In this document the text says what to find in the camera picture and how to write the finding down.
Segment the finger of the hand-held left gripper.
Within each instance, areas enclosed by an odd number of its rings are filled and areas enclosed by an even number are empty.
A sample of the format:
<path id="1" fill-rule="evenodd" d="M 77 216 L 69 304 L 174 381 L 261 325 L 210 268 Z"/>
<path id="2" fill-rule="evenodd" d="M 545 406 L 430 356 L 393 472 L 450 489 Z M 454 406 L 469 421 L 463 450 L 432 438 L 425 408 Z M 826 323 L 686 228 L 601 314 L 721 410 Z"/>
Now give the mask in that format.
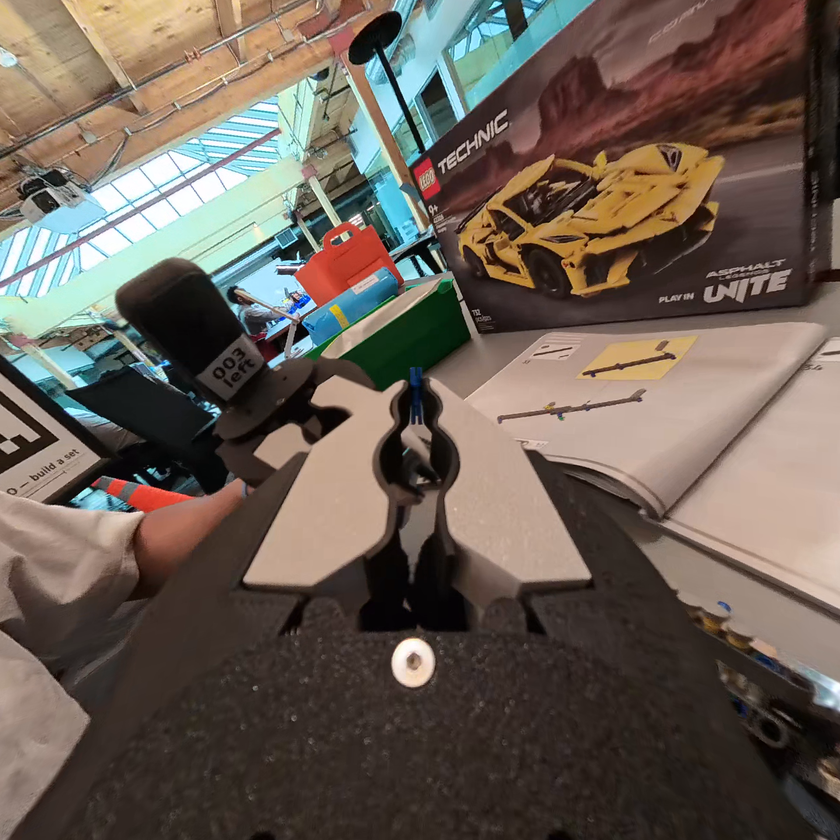
<path id="1" fill-rule="evenodd" d="M 395 383 L 376 391 L 334 375 L 315 388 L 310 404 L 323 410 L 332 408 L 346 411 L 349 415 L 347 421 L 354 430 L 393 430 L 395 397 Z"/>
<path id="2" fill-rule="evenodd" d="M 252 488 L 260 487 L 272 474 L 294 456 L 309 454 L 313 445 L 305 439 L 264 439 L 255 449 L 252 464 Z"/>

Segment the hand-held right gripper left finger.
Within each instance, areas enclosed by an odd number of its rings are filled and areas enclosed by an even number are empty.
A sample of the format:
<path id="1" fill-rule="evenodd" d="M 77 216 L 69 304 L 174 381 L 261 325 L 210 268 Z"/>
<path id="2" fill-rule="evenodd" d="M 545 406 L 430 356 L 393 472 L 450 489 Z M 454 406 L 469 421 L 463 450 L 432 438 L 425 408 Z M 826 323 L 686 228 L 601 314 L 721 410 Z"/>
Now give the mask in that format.
<path id="1" fill-rule="evenodd" d="M 382 450 L 404 427 L 396 384 L 393 430 L 354 430 L 347 421 L 313 444 L 243 576 L 258 592 L 330 597 L 346 614 L 403 625 L 408 561 L 401 548 L 399 488 L 384 474 Z M 268 439 L 293 439 L 291 425 Z"/>

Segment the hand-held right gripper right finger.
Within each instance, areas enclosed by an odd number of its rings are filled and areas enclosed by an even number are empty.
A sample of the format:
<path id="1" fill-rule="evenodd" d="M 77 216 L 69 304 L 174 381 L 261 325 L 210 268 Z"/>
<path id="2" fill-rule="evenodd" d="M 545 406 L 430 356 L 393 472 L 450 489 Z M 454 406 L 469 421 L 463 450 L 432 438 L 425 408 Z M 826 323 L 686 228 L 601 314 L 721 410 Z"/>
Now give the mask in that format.
<path id="1" fill-rule="evenodd" d="M 439 480 L 425 542 L 425 627 L 463 631 L 500 599 L 589 587 L 592 575 L 529 454 L 436 378 L 425 380 Z"/>

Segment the person's left forearm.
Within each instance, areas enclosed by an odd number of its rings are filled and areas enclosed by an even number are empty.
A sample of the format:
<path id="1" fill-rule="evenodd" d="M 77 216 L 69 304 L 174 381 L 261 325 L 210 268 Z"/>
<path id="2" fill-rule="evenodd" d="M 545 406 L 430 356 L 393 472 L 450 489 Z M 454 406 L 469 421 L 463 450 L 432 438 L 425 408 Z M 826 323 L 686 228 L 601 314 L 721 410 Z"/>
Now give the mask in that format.
<path id="1" fill-rule="evenodd" d="M 252 491 L 244 481 L 235 480 L 213 494 L 144 515 L 132 541 L 138 581 L 130 599 L 148 599 L 158 593 L 176 569 L 226 516 L 242 505 Z"/>

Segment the partly built lego chassis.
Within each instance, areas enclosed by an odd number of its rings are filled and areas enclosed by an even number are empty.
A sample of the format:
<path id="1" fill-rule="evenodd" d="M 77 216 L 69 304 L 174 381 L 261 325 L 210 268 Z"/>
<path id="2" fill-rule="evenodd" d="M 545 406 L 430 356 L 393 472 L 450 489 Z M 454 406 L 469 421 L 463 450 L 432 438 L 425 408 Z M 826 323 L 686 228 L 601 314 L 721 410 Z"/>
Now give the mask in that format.
<path id="1" fill-rule="evenodd" d="M 675 590 L 741 724 L 783 774 L 839 800 L 839 684 L 784 662 L 721 602 Z"/>

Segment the lego set box yellow car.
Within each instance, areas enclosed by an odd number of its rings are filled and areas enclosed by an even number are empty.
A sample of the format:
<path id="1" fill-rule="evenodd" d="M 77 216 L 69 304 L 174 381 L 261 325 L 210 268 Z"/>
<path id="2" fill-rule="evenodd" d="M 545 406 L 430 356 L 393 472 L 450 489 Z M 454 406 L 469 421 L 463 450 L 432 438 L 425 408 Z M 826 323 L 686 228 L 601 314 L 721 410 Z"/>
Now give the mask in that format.
<path id="1" fill-rule="evenodd" d="M 838 1 L 592 1 L 412 165 L 481 332 L 800 306 Z"/>

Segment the green plastic bin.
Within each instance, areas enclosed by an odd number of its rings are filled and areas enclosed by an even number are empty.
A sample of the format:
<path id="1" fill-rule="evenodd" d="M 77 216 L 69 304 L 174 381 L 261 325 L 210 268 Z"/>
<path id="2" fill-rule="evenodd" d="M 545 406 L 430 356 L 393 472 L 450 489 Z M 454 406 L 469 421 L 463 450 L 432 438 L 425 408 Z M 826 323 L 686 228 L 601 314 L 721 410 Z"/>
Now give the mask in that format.
<path id="1" fill-rule="evenodd" d="M 447 272 L 407 286 L 304 358 L 348 360 L 384 388 L 412 367 L 430 371 L 471 337 L 459 288 Z"/>

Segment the light blue roll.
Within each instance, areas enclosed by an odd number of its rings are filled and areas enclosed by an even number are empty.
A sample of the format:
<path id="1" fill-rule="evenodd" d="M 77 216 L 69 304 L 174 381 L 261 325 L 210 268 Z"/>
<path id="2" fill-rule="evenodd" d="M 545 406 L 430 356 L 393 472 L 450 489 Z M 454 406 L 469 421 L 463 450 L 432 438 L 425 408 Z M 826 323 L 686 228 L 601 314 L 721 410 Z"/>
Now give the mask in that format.
<path id="1" fill-rule="evenodd" d="M 381 304 L 396 298 L 401 281 L 387 267 L 380 267 L 347 290 L 310 311 L 303 319 L 314 347 L 331 342 L 342 331 L 363 320 Z"/>

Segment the black office chair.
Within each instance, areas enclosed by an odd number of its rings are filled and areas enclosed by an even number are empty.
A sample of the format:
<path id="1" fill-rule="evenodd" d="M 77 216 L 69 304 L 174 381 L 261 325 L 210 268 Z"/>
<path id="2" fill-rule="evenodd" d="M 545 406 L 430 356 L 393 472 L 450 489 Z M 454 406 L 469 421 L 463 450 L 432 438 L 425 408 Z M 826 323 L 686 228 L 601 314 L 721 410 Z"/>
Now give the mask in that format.
<path id="1" fill-rule="evenodd" d="M 226 485 L 229 469 L 216 453 L 216 416 L 158 377 L 122 367 L 71 389 L 69 397 L 159 447 L 186 467 L 205 493 Z"/>

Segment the orange traffic cone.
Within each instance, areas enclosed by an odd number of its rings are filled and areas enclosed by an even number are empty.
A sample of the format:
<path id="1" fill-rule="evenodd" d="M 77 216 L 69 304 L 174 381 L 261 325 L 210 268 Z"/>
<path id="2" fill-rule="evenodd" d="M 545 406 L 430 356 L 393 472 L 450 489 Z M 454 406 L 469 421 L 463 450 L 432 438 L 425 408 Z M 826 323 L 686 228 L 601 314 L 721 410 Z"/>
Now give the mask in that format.
<path id="1" fill-rule="evenodd" d="M 193 499 L 180 492 L 109 476 L 98 477 L 91 488 L 103 491 L 142 513 L 153 513 Z"/>

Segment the orange felt bag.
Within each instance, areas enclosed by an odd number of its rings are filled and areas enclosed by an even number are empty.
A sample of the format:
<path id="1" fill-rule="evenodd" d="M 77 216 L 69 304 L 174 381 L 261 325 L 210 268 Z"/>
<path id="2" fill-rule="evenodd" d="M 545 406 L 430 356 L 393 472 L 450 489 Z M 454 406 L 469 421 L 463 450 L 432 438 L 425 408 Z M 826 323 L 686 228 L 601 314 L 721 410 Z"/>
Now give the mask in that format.
<path id="1" fill-rule="evenodd" d="M 320 308 L 380 268 L 404 279 L 373 227 L 343 222 L 325 234 L 320 251 L 296 272 L 296 281 Z"/>

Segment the white ceiling projector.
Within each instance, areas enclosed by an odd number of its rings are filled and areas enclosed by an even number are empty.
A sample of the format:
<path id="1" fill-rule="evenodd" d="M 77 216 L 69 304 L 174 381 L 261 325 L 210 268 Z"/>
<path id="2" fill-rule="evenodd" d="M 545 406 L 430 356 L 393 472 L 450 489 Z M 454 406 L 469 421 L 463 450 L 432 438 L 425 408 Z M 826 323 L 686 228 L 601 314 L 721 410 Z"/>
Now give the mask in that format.
<path id="1" fill-rule="evenodd" d="M 108 216 L 108 210 L 60 168 L 25 178 L 17 185 L 20 211 L 32 227 L 73 234 Z"/>

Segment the black white marker sign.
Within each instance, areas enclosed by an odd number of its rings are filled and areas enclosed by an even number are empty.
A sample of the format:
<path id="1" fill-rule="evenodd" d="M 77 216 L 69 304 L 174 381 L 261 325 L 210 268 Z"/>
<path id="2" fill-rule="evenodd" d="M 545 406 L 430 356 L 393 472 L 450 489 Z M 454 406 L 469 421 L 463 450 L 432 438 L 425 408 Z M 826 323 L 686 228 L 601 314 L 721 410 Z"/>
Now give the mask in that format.
<path id="1" fill-rule="evenodd" d="M 62 504 L 78 496 L 114 455 L 23 373 L 1 359 L 1 491 Z"/>

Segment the open instruction booklet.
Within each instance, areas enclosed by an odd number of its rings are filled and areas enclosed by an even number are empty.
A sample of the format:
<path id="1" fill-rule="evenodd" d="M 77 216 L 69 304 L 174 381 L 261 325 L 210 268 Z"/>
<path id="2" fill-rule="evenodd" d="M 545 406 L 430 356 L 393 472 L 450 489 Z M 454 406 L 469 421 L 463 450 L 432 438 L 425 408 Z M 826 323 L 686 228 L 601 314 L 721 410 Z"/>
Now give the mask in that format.
<path id="1" fill-rule="evenodd" d="M 839 337 L 550 332 L 468 397 L 662 531 L 839 614 Z"/>

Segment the black round pole lamp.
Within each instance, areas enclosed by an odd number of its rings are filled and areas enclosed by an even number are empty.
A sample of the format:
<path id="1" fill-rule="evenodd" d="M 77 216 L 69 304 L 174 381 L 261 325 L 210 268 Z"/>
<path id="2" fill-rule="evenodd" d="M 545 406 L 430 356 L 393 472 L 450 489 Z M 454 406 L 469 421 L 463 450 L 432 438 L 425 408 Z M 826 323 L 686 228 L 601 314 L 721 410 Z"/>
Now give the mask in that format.
<path id="1" fill-rule="evenodd" d="M 412 116 L 410 107 L 397 82 L 395 69 L 386 55 L 386 47 L 398 39 L 402 27 L 403 18 L 397 11 L 392 10 L 377 16 L 353 38 L 348 50 L 348 61 L 353 67 L 365 68 L 374 57 L 380 60 L 386 79 L 406 120 L 406 124 L 409 127 L 419 152 L 424 154 L 426 152 L 425 141 L 421 138 L 418 123 Z"/>

